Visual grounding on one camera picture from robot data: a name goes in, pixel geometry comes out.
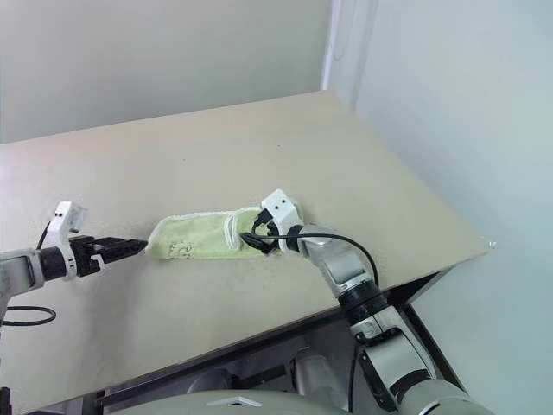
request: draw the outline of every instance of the wire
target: wire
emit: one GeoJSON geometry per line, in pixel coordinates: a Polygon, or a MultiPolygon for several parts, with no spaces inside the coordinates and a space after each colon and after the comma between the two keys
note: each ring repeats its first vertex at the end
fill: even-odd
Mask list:
{"type": "Polygon", "coordinates": [[[365,254],[367,259],[371,263],[372,275],[374,277],[374,284],[376,284],[377,287],[379,286],[377,265],[374,263],[374,259],[372,259],[371,254],[365,249],[364,246],[362,246],[361,244],[355,242],[353,239],[349,239],[346,236],[335,235],[333,233],[302,233],[301,235],[274,235],[274,236],[271,236],[271,235],[266,235],[266,236],[265,235],[257,235],[257,234],[254,234],[254,233],[248,233],[248,234],[251,235],[253,238],[257,238],[257,239],[331,238],[331,239],[343,240],[343,241],[347,242],[348,244],[351,244],[351,245],[355,246],[357,249],[359,249],[360,251],[362,251],[365,254]]]}
{"type": "Polygon", "coordinates": [[[28,326],[40,326],[42,324],[46,324],[47,322],[52,322],[56,318],[55,311],[52,309],[49,309],[47,307],[37,307],[35,305],[17,305],[15,307],[8,307],[8,311],[17,311],[17,310],[24,310],[24,311],[42,311],[44,313],[47,313],[50,315],[50,317],[45,318],[43,320],[34,320],[30,322],[2,322],[4,326],[17,326],[17,327],[28,327],[28,326]]]}
{"type": "MultiPolygon", "coordinates": [[[[42,244],[44,243],[44,239],[46,238],[46,234],[48,233],[48,227],[50,226],[50,222],[46,224],[44,227],[44,230],[42,231],[41,237],[38,239],[38,244],[36,244],[36,250],[42,248],[42,244]]],[[[3,321],[1,322],[4,326],[16,326],[16,327],[30,327],[30,326],[41,326],[42,324],[47,324],[49,322],[52,322],[56,318],[56,313],[54,310],[49,309],[48,307],[38,307],[36,305],[17,305],[14,307],[8,307],[6,309],[7,311],[42,311],[44,313],[47,313],[50,315],[50,317],[44,318],[42,320],[34,320],[30,322],[10,322],[10,321],[3,321]]]]}
{"type": "Polygon", "coordinates": [[[357,355],[359,354],[359,344],[355,342],[353,348],[352,365],[349,368],[349,386],[347,388],[347,411],[353,413],[353,383],[355,381],[355,366],[357,363],[357,355]]]}
{"type": "Polygon", "coordinates": [[[46,238],[46,234],[48,233],[48,227],[49,226],[50,226],[50,222],[46,224],[46,227],[42,231],[41,238],[38,239],[38,244],[36,244],[36,250],[37,251],[42,248],[42,244],[44,243],[44,239],[46,238]]]}

